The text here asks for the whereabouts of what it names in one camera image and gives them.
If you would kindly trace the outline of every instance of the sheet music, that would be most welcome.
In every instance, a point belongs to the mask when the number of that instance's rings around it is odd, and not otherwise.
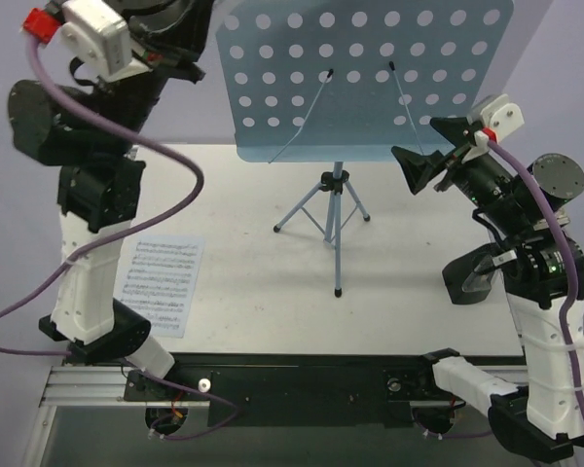
[[[143,235],[115,297],[152,323],[152,336],[184,337],[205,241],[200,237]]]

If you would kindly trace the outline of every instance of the tripod leg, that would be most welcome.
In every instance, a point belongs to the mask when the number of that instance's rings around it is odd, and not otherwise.
[[[283,219],[281,219],[281,221],[274,226],[273,230],[274,232],[277,234],[281,231],[281,229],[283,228],[283,226],[285,225],[286,222],[288,222],[290,219],[292,219],[292,216],[294,216],[294,214],[296,214],[297,212],[299,212],[301,210],[301,208],[316,194],[318,193],[318,191],[320,190],[320,187],[322,186],[322,184],[317,183],[315,187],[313,187],[309,193],[307,193],[300,201],[299,203],[294,206],[292,208],[292,210],[290,212],[288,212],[285,217]]]
[[[342,195],[334,197],[335,210],[335,296],[342,296]]]
[[[352,185],[350,185],[350,182],[346,182],[346,186],[347,186],[348,192],[352,196],[352,199],[354,200],[355,204],[357,205],[357,207],[361,211],[361,214],[363,215],[363,220],[366,222],[370,222],[370,214],[368,214],[368,211],[366,211],[366,208],[363,205],[363,203],[361,202],[361,199],[359,199],[357,192],[354,190],[354,188],[352,188]]]
[[[327,225],[324,228],[324,241],[331,243],[333,238],[333,221],[335,216],[335,195],[329,194],[329,209],[327,211]]]

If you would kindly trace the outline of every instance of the white table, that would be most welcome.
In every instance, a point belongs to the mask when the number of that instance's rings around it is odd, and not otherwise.
[[[198,200],[148,234],[205,238],[183,339],[171,352],[419,355],[452,347],[466,355],[521,355],[501,281],[479,305],[452,305],[441,276],[452,259],[489,241],[458,192],[413,197],[394,163],[350,163],[350,181],[372,215],[343,231],[343,289],[336,299],[334,252],[299,213],[273,225],[312,187],[321,163],[251,164],[234,146],[177,145],[205,173]],[[146,150],[136,222],[185,196],[194,177]],[[327,194],[309,205],[326,216]],[[345,212],[352,209],[345,193]],[[124,246],[120,274],[128,265]]]

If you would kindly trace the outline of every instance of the perforated metal panel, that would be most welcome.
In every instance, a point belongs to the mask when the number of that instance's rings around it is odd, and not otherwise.
[[[384,161],[449,146],[430,117],[465,115],[513,12],[512,0],[251,0],[217,33],[238,154],[269,161],[290,140],[327,70],[335,74],[303,133],[279,158]]]

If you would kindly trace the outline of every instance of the tripod base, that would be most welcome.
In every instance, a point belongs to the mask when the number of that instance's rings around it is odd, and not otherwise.
[[[333,172],[324,172],[320,177],[320,182],[317,183],[297,204],[288,212],[281,221],[273,227],[273,231],[278,234],[281,232],[283,226],[299,211],[303,211],[313,222],[313,224],[324,235],[324,241],[331,244],[335,248],[335,296],[337,298],[342,296],[342,229],[350,220],[352,215],[357,211],[361,212],[363,220],[370,222],[370,214],[366,211],[365,206],[359,199],[356,191],[348,181],[349,174],[344,171],[343,162],[335,162]],[[350,196],[355,202],[355,207],[348,215],[346,220],[342,222],[342,194],[344,187],[350,193]],[[329,210],[327,212],[327,223],[324,229],[305,209],[305,205],[318,192],[329,192]]]

